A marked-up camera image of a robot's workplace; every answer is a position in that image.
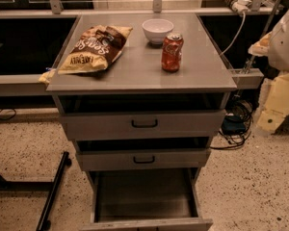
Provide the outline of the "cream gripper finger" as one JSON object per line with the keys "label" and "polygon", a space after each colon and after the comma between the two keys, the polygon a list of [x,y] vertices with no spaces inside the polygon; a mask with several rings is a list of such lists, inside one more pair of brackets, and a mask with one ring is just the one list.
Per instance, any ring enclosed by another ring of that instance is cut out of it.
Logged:
{"label": "cream gripper finger", "polygon": [[273,134],[289,116],[289,73],[274,80],[265,78],[258,102],[255,128],[260,133]]}
{"label": "cream gripper finger", "polygon": [[256,57],[267,57],[269,51],[269,43],[271,39],[271,34],[268,33],[264,37],[262,37],[258,42],[252,44],[248,50],[248,52],[252,56]]}

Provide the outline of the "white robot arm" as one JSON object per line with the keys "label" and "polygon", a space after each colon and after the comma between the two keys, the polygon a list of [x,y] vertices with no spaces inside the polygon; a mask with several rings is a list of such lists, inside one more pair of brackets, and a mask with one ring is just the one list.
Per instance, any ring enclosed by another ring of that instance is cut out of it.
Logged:
{"label": "white robot arm", "polygon": [[255,129],[273,134],[289,116],[289,10],[274,29],[249,48],[252,56],[267,57],[269,66],[279,71],[265,80],[259,95]]}

